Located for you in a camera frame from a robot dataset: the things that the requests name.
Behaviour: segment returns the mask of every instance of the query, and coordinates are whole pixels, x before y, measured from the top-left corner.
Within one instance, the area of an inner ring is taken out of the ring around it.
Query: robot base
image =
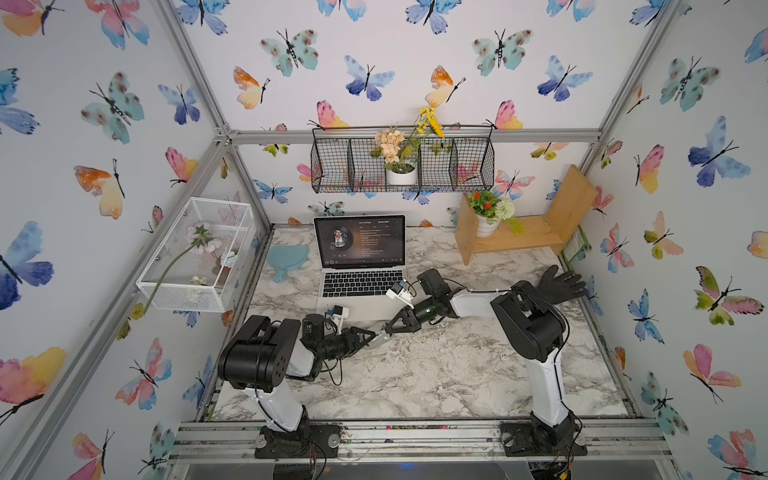
[[[255,458],[309,458],[311,442],[321,452],[318,457],[336,458],[341,442],[341,428],[338,425],[310,425],[304,407],[299,427],[295,432],[275,432],[266,426],[256,443]]]

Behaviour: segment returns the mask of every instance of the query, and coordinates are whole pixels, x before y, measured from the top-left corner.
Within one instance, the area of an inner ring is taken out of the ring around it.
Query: marble countertop
[[[407,230],[408,280],[436,268],[474,289],[505,288],[518,280],[538,283],[557,258],[548,248],[475,255],[465,266],[452,228]],[[274,283],[265,265],[249,315],[302,319],[315,312],[320,260],[312,227],[280,228],[272,245],[307,244],[310,257],[299,270]],[[424,298],[420,287],[415,301]],[[625,415],[621,397],[576,302],[560,305],[571,324],[562,353],[565,397],[577,415]],[[333,371],[339,381],[339,370]],[[417,333],[395,335],[375,349],[343,360],[341,386],[328,373],[315,382],[286,380],[313,419],[449,418],[527,416],[531,387],[524,359],[509,345],[497,319],[467,317],[425,324]],[[212,420],[262,419],[257,405],[225,382]]]

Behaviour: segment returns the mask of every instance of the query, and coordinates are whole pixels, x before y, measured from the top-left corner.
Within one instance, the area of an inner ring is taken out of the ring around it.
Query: black glove
[[[586,283],[581,282],[581,275],[577,275],[573,270],[569,270],[562,275],[555,277],[558,272],[558,266],[552,265],[547,268],[541,280],[538,283],[538,294],[544,300],[552,305],[563,303],[568,300],[577,299],[587,294]]]

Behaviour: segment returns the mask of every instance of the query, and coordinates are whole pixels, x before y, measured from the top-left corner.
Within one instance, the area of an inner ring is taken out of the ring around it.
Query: potted plant
[[[490,237],[502,220],[509,221],[515,231],[515,204],[510,200],[500,200],[493,192],[485,190],[474,192],[469,198],[469,206],[478,217],[478,237]]]

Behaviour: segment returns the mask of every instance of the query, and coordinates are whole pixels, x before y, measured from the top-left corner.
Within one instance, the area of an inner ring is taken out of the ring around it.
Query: white flower pot
[[[488,219],[483,217],[482,215],[477,215],[478,218],[478,232],[477,237],[479,238],[487,238],[490,237],[498,228],[501,221],[498,218],[491,219],[491,222],[488,223]]]
[[[386,170],[387,185],[416,185],[419,182],[419,176],[414,168],[407,174],[398,174],[391,170]]]

